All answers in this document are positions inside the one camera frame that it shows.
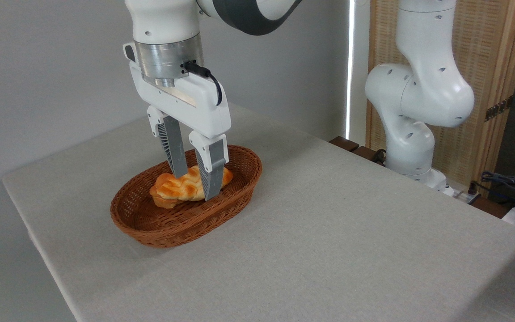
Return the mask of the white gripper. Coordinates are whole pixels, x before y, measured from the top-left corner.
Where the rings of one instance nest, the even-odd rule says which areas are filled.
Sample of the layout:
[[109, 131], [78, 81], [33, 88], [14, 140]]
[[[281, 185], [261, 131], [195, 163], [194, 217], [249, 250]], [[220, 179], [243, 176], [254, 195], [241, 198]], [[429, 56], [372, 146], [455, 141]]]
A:
[[175, 79], [174, 87], [158, 85], [142, 74], [135, 45], [125, 43], [124, 51], [137, 92], [151, 105], [147, 109], [151, 130], [160, 139], [174, 177], [188, 173], [181, 122], [194, 130], [189, 139], [195, 148], [204, 195], [206, 200], [214, 198], [222, 188], [224, 165], [229, 163], [225, 133], [231, 128], [231, 118], [221, 84], [190, 73]]

